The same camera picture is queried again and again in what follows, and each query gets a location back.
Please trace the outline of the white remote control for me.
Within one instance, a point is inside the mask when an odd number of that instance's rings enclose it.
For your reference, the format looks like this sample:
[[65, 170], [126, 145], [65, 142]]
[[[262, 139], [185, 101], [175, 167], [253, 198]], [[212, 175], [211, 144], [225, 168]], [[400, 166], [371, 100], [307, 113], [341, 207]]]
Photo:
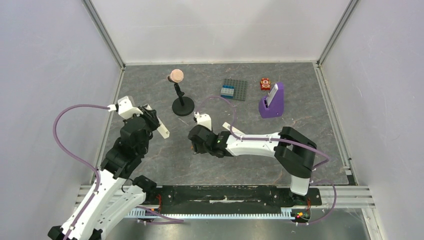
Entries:
[[[150, 113], [152, 113], [153, 111], [155, 111], [149, 104], [145, 104], [143, 105], [143, 107], [149, 111]], [[157, 114], [155, 113], [155, 118], [158, 121], [159, 126], [157, 127], [157, 131], [160, 133], [160, 135], [164, 138], [167, 139], [170, 136], [169, 130], [166, 128], [166, 126], [162, 123], [162, 121], [157, 117]]]

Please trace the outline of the white remote battery cover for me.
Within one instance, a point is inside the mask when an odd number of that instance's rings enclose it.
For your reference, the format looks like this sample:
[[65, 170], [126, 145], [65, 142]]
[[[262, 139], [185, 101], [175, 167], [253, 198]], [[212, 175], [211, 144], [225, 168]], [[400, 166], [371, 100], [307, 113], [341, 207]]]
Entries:
[[224, 122], [224, 123], [222, 124], [222, 127], [223, 127], [224, 129], [228, 130], [228, 131], [232, 130], [232, 132], [233, 132], [234, 134], [236, 134], [236, 135], [244, 135], [244, 134], [245, 134], [244, 132], [240, 131], [240, 130], [239, 130], [239, 129], [237, 129], [236, 127], [231, 126], [228, 122]]

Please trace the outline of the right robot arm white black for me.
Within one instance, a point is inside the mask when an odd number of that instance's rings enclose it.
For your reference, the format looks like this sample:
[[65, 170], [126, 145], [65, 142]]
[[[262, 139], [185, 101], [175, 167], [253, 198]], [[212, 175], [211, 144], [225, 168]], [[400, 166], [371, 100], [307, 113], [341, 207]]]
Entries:
[[221, 131], [218, 134], [202, 125], [193, 127], [188, 139], [197, 154], [210, 154], [217, 158], [235, 156], [261, 156], [276, 159], [290, 174], [289, 199], [302, 204], [309, 198], [309, 186], [317, 145], [292, 127], [280, 132], [258, 135]]

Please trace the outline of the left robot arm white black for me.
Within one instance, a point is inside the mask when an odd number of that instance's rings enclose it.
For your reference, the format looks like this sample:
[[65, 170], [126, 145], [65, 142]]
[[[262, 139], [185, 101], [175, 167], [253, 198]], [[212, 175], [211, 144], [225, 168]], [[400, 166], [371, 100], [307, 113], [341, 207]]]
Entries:
[[168, 138], [169, 131], [148, 104], [133, 106], [126, 100], [111, 104], [106, 110], [116, 111], [123, 118], [120, 137], [100, 167], [89, 165], [95, 173], [95, 181], [69, 219], [49, 230], [47, 235], [52, 240], [103, 240], [136, 206], [152, 204], [157, 198], [157, 184], [140, 175], [121, 197], [110, 203], [148, 153], [153, 132], [159, 131]]

